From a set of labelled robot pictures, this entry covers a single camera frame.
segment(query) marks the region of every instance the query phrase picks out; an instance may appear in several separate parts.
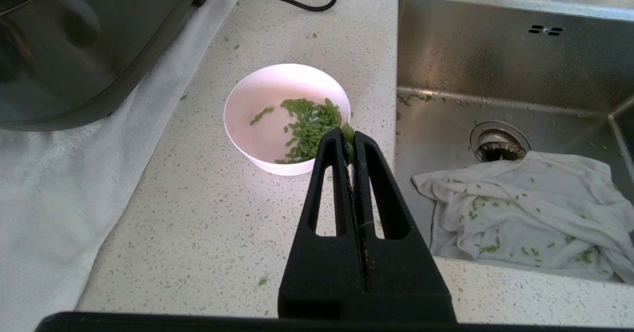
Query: sink overflow hole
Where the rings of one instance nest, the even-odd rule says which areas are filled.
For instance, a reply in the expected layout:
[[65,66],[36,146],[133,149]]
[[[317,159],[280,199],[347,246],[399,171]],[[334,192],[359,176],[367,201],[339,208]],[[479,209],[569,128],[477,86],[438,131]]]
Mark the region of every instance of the sink overflow hole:
[[564,30],[563,27],[545,27],[542,25],[532,25],[528,30],[531,34],[546,34],[549,36],[559,36]]

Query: green grain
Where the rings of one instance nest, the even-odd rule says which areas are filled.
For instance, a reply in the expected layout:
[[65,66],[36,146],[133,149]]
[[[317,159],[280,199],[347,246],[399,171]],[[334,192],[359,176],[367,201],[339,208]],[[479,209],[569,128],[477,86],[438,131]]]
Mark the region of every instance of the green grain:
[[498,249],[500,249],[500,244],[484,246],[480,248],[480,253],[484,253],[484,252],[495,253],[496,251],[498,251]]
[[590,264],[592,262],[592,259],[590,259],[591,258],[591,254],[592,254],[592,249],[588,249],[588,250],[584,251],[581,254],[580,258],[575,259],[575,261],[576,262],[584,262],[584,263]]
[[344,124],[344,126],[341,128],[341,131],[344,132],[344,137],[346,138],[346,141],[352,144],[355,140],[355,131],[352,129],[350,124]]
[[326,99],[325,103],[315,104],[306,99],[287,99],[280,104],[291,117],[297,119],[284,129],[285,133],[291,129],[291,135],[294,136],[287,142],[287,146],[297,142],[297,145],[285,155],[290,158],[285,163],[299,163],[314,159],[317,156],[321,138],[334,127],[341,126],[339,107],[335,106],[330,99]]
[[272,113],[275,110],[275,107],[266,107],[260,113],[257,113],[256,116],[249,122],[249,125],[253,125],[256,122],[260,121],[265,114]]

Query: drain strainer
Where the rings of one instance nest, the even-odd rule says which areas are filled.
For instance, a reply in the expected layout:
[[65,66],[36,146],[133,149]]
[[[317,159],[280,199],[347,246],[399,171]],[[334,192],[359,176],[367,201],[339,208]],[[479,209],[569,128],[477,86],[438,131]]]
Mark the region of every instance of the drain strainer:
[[483,163],[521,160],[530,143],[521,131],[505,122],[487,121],[471,131],[471,150]]

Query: black appliance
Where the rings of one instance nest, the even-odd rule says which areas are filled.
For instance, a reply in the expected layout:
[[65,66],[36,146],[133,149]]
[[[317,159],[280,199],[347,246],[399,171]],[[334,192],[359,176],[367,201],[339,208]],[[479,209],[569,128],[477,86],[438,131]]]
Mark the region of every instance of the black appliance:
[[204,0],[0,0],[0,128],[58,130],[113,110]]

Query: white bowl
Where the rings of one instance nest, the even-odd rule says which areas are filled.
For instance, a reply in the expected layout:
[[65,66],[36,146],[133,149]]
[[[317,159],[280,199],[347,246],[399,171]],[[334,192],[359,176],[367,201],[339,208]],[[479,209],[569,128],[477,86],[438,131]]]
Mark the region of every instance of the white bowl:
[[[276,164],[290,151],[286,143],[293,136],[284,126],[295,122],[279,104],[285,99],[305,98],[325,104],[326,98],[339,106],[341,124],[350,120],[350,102],[346,92],[330,75],[307,65],[267,66],[247,75],[229,94],[224,104],[224,129],[229,140],[257,167],[282,176],[294,176],[313,170],[315,159],[297,164]],[[253,125],[251,120],[264,108],[274,106]]]

